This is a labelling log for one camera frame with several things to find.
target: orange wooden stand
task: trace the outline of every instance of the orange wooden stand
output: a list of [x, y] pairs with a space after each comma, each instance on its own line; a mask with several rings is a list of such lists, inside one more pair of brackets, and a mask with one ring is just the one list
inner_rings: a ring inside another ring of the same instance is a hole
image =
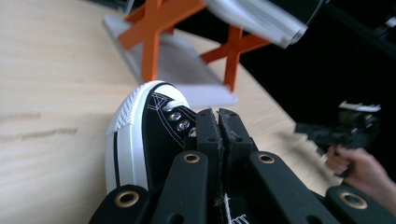
[[[118, 40], [126, 50], [143, 42], [141, 76], [144, 81], [155, 80], [157, 77], [161, 32], [172, 33], [175, 24], [204, 8], [205, 3], [202, 0], [147, 0], [124, 18], [134, 25], [119, 35]], [[223, 83], [234, 91], [240, 54], [269, 44], [270, 42], [256, 35], [243, 35], [241, 28], [230, 26], [228, 42], [202, 54], [201, 57], [207, 63], [227, 58]]]

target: table surface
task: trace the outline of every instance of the table surface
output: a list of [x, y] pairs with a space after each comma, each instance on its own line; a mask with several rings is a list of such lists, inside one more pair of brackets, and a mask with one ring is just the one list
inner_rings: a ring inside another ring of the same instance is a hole
[[[106, 129], [139, 85], [105, 15], [123, 17], [88, 1], [0, 1], [1, 223], [87, 223], [105, 198]], [[217, 45], [177, 35], [201, 52]], [[224, 61], [210, 66], [222, 74]], [[340, 183], [242, 66], [235, 95], [238, 103], [225, 108], [240, 115], [260, 150], [319, 194]]]

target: metal eyelet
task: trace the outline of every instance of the metal eyelet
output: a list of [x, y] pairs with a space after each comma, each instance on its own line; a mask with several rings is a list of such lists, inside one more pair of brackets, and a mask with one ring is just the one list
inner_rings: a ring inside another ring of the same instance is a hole
[[169, 116], [169, 120], [178, 120], [181, 118], [181, 114], [179, 112], [175, 112]]
[[366, 209], [368, 206], [367, 202], [361, 196], [351, 192], [342, 192], [339, 197], [345, 204], [356, 209]]
[[183, 119], [178, 125], [177, 130], [182, 132], [190, 127], [190, 122], [187, 119]]
[[114, 201], [116, 206], [127, 208], [135, 205], [139, 201], [139, 194], [133, 190], [120, 192]]
[[193, 127], [189, 132], [189, 137], [196, 137], [196, 136], [197, 136], [197, 128]]
[[201, 158], [193, 153], [187, 154], [183, 157], [183, 161], [187, 163], [196, 163], [200, 160]]
[[171, 112], [173, 110], [173, 108], [171, 107], [171, 108], [169, 108], [168, 106], [163, 106], [163, 111], [164, 112]]

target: black sneaker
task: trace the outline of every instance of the black sneaker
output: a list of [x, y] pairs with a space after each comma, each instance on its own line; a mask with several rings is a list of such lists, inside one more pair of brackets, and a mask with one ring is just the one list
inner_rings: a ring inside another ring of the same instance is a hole
[[150, 81], [132, 92], [117, 110], [106, 135], [107, 192], [163, 183], [185, 137], [195, 134], [195, 113], [174, 86]]

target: finger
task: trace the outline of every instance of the finger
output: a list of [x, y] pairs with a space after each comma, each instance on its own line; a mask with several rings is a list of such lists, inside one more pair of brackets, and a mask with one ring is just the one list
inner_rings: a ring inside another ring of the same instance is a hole
[[347, 169], [347, 166], [334, 161], [327, 160], [325, 163], [326, 166], [337, 175], [342, 174]]
[[351, 163], [350, 160], [345, 159], [344, 157], [340, 157], [340, 156], [333, 157], [331, 159], [331, 161], [334, 162], [334, 163], [337, 163], [339, 165], [342, 165], [342, 166], [348, 166]]
[[336, 155], [342, 155], [342, 153], [344, 152], [344, 151], [346, 151], [346, 150], [348, 150], [346, 147], [344, 147], [343, 145], [341, 145], [341, 144], [339, 144], [339, 145], [337, 145], [336, 147], [335, 147], [335, 154]]
[[372, 157], [366, 150], [364, 150], [364, 148], [340, 149], [338, 153], [340, 157], [349, 161], [365, 161]]
[[334, 152], [335, 152], [335, 145], [329, 146], [326, 153], [327, 158], [331, 159], [332, 157], [334, 157]]

